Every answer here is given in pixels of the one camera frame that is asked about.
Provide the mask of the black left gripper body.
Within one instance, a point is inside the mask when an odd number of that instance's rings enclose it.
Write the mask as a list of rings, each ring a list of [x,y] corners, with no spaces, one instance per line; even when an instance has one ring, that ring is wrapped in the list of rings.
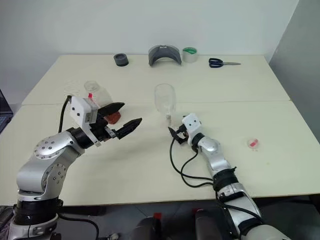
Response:
[[[90,131],[100,142],[119,137],[116,130],[110,129],[108,127],[108,121],[99,113],[97,114],[95,123],[91,123],[90,127]]]

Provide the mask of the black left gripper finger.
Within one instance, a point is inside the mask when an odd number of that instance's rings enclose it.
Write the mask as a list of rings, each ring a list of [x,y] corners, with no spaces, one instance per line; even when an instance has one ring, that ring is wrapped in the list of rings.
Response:
[[[142,122],[142,118],[136,118],[133,120],[130,120],[129,122],[125,123],[122,128],[115,131],[116,137],[120,140],[124,138],[125,136],[132,133]]]
[[[98,109],[98,115],[101,117],[106,117],[117,113],[123,106],[124,102],[112,102],[104,107]]]

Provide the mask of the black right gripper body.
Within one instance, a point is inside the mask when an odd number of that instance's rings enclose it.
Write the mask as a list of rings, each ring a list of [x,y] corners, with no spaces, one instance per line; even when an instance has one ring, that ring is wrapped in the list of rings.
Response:
[[[177,130],[177,136],[182,139],[183,141],[187,141],[189,138],[189,134],[187,132],[187,128],[184,124],[182,124],[181,126],[179,126],[178,130]]]

